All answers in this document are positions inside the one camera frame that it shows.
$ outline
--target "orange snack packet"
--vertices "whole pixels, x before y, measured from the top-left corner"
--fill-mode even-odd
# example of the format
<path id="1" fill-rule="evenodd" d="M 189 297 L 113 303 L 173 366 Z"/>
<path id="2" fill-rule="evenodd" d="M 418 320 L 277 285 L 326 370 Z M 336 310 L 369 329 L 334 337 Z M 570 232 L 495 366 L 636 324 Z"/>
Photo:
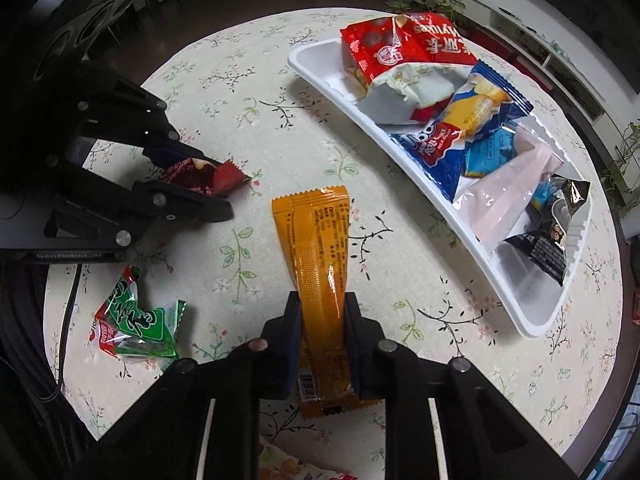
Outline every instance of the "orange snack packet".
<path id="1" fill-rule="evenodd" d="M 344 186 L 271 204 L 280 245 L 300 295 L 304 341 L 298 362 L 303 418 L 372 404 L 351 387 L 343 343 L 350 200 Z"/>

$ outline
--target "pink plastic bag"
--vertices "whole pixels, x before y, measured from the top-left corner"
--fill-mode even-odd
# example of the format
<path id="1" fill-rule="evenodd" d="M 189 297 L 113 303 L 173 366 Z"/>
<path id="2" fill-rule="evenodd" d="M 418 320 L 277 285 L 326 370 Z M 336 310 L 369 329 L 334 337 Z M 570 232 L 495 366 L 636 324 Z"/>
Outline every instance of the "pink plastic bag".
<path id="1" fill-rule="evenodd" d="M 564 162 L 520 124 L 513 146 L 517 156 L 466 188 L 453 203 L 488 252 L 509 236 L 543 175 Z"/>

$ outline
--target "floor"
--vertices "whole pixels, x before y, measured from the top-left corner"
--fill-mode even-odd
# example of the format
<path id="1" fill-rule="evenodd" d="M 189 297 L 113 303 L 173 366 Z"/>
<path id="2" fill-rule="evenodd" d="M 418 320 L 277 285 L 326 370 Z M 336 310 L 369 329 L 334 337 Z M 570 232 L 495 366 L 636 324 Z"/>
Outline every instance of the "floor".
<path id="1" fill-rule="evenodd" d="M 140 12 L 138 29 L 116 28 L 121 45 L 104 35 L 96 44 L 100 62 L 142 83 L 174 53 L 193 41 L 238 23 L 287 10 L 311 7 L 359 7 L 384 10 L 382 0 L 167 0 Z M 598 449 L 620 405 L 638 356 L 640 328 L 630 322 L 630 299 L 635 289 L 630 248 L 619 237 L 624 284 L 623 325 L 616 362 L 609 383 L 585 427 L 564 454 L 580 474 Z"/>
<path id="2" fill-rule="evenodd" d="M 270 14 L 314 7 L 386 9 L 382 0 L 167 0 L 161 8 L 142 13 L 140 33 L 123 39 L 118 35 L 122 46 L 112 46 L 102 59 L 140 84 L 173 54 L 208 34 Z"/>

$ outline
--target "barcode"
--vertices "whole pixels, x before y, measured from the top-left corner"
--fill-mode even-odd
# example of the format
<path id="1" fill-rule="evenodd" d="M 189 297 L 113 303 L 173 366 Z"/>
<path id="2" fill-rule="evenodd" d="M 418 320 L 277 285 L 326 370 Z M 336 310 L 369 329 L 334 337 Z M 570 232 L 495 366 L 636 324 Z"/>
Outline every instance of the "barcode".
<path id="1" fill-rule="evenodd" d="M 318 400 L 314 375 L 311 373 L 311 370 L 300 370 L 298 372 L 298 386 L 300 386 L 300 400 L 302 400 L 302 402 Z"/>

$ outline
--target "floral tablecloth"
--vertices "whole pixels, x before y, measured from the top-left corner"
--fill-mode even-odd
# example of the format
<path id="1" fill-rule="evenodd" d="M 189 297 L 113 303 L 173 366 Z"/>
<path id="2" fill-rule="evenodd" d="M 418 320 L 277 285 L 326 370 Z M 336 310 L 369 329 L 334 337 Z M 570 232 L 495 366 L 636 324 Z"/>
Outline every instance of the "floral tablecloth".
<path id="1" fill-rule="evenodd" d="M 348 23 L 380 14 L 310 9 L 261 18 L 185 47 L 145 82 L 167 102 L 183 142 L 218 160 L 232 157 L 252 180 L 230 199 L 233 220 L 197 230 L 158 222 L 132 249 L 129 262 L 146 273 L 143 302 L 186 300 L 181 355 L 200 362 L 224 357 L 279 316 L 293 288 L 271 199 L 344 184 L 352 199 L 348 290 L 357 293 L 366 316 L 425 358 L 469 357 L 562 453 L 606 384 L 620 332 L 618 247 L 591 160 L 558 105 L 514 71 L 511 81 L 591 181 L 593 200 L 568 301 L 546 336 L 521 338 L 433 205 L 287 65 L 292 48 L 336 37 Z M 469 47 L 495 68 L 514 70 L 488 51 Z M 85 167 L 123 185 L 158 172 L 140 149 L 101 141 Z M 64 394 L 96 437 L 161 374 L 156 362 L 118 360 L 88 344 L 94 313 L 121 271 L 119 265 L 83 267 L 67 346 Z M 52 367 L 72 280 L 72 266 L 50 268 L 44 337 Z M 383 478 L 383 405 L 313 421 L 301 419 L 293 399 L 265 402 L 262 412 L 267 442 L 318 466 Z"/>

